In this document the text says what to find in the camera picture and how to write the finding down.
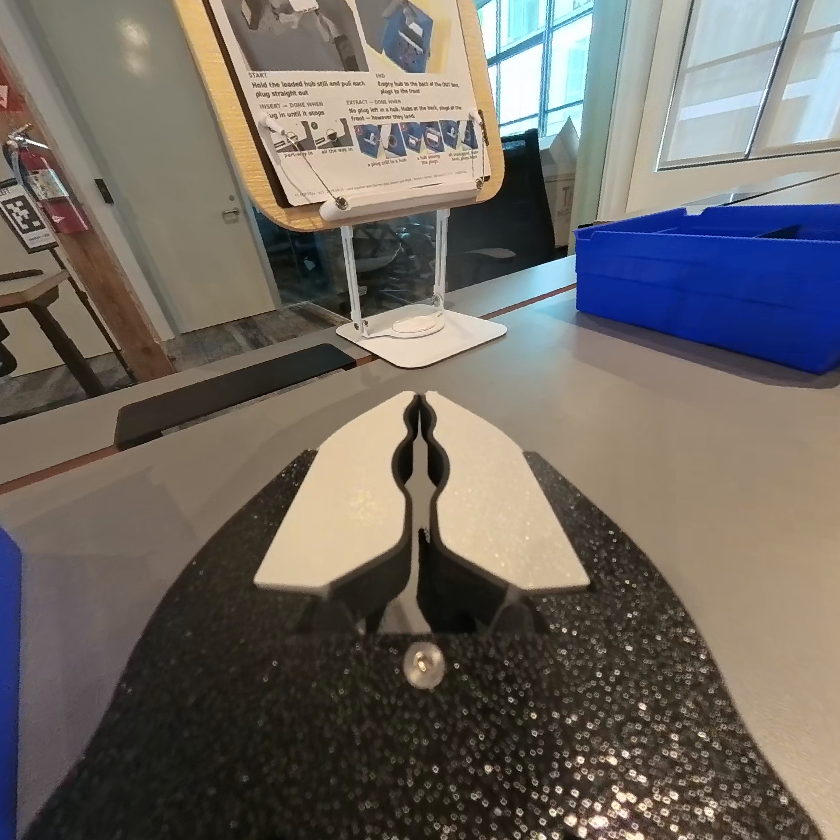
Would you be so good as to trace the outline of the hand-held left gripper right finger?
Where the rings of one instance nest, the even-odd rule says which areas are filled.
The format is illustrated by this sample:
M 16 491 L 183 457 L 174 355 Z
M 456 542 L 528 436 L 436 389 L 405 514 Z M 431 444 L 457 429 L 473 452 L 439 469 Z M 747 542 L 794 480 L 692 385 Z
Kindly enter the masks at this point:
M 437 392 L 420 399 L 434 484 L 420 531 L 420 611 L 435 634 L 545 633 L 535 600 L 588 575 L 523 450 Z

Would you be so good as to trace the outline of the white board stand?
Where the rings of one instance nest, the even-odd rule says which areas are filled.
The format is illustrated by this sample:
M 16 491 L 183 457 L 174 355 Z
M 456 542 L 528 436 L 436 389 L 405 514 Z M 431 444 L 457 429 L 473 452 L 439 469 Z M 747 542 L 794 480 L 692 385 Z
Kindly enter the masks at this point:
M 498 340 L 504 325 L 447 310 L 445 306 L 449 209 L 436 211 L 433 294 L 429 303 L 410 304 L 364 318 L 353 247 L 353 227 L 340 228 L 351 320 L 336 329 L 343 340 L 404 370 L 423 369 Z

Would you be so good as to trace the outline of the blue plastic bin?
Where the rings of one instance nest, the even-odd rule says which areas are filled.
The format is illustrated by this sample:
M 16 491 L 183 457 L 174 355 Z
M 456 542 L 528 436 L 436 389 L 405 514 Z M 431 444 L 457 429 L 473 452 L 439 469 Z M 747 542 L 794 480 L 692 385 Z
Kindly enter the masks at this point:
M 1 838 L 15 839 L 22 554 L 1 531 Z
M 839 362 L 839 205 L 679 207 L 580 227 L 580 312 L 823 375 Z

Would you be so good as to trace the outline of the wooden board with instruction sheet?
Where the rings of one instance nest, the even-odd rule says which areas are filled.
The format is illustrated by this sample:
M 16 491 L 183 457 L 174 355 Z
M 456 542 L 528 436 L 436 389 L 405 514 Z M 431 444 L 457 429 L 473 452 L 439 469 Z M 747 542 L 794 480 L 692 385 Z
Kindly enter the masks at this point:
M 501 189 L 472 2 L 173 5 L 245 192 L 275 224 L 316 233 Z

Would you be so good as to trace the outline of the red fire extinguisher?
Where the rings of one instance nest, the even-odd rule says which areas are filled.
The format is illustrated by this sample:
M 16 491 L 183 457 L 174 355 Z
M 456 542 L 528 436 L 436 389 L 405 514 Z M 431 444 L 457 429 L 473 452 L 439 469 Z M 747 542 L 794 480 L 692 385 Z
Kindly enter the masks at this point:
M 30 135 L 27 123 L 13 130 L 3 143 L 3 152 L 17 182 L 35 200 L 56 233 L 85 234 L 91 226 L 83 209 L 64 183 L 54 151 Z

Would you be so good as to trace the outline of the black and white tag sign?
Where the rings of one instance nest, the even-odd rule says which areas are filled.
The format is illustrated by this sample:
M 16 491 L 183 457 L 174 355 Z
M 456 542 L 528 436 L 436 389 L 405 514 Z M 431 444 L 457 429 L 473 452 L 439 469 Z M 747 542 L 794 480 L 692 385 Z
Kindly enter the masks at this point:
M 37 202 L 14 178 L 1 181 L 1 217 L 29 255 L 58 248 Z

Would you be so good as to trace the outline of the grey door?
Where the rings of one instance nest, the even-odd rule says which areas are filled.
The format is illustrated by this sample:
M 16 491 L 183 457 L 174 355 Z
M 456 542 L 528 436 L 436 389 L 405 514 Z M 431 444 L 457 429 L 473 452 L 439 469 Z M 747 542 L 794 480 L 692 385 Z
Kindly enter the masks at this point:
M 19 2 L 168 323 L 277 309 L 256 225 L 173 2 Z

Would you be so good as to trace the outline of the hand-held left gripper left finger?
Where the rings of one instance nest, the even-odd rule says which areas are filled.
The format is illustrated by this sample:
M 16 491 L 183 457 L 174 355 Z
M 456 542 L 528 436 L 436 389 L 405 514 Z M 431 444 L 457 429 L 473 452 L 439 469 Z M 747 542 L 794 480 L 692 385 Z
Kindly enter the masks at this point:
M 307 595 L 302 627 L 376 632 L 412 568 L 413 504 L 406 483 L 421 398 L 400 392 L 350 420 L 318 448 L 254 584 Z

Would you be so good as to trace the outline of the black desk pad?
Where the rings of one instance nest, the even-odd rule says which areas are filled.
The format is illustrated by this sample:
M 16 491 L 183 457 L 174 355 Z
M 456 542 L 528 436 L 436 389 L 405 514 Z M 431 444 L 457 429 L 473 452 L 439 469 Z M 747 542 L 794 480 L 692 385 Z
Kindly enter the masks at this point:
M 339 348 L 320 343 L 127 404 L 119 410 L 113 445 L 124 451 L 149 443 L 175 427 L 323 375 L 349 370 L 355 364 L 356 360 Z

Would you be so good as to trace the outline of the cardboard box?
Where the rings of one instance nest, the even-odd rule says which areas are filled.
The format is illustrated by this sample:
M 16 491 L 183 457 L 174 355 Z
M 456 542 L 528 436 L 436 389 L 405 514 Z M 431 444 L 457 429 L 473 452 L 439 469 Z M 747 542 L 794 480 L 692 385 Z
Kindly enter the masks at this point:
M 541 142 L 542 175 L 556 249 L 567 249 L 570 242 L 579 145 L 580 135 L 571 117 L 566 118 L 553 137 Z

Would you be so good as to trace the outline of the black office chair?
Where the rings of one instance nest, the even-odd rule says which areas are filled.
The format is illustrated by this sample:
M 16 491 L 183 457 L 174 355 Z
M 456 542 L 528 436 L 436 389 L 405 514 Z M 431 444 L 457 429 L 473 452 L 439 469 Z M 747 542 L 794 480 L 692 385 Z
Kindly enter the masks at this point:
M 450 211 L 447 283 L 474 286 L 557 259 L 552 212 L 543 180 L 539 133 L 502 142 L 505 174 L 498 194 Z

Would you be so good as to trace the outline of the wooden side table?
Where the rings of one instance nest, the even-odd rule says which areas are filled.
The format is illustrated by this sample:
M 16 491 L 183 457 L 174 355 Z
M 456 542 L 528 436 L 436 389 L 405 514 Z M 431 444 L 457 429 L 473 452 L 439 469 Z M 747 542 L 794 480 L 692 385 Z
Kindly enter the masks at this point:
M 87 359 L 49 311 L 60 296 L 60 285 L 73 280 L 67 269 L 52 276 L 2 282 L 1 313 L 27 310 L 87 397 L 106 393 Z

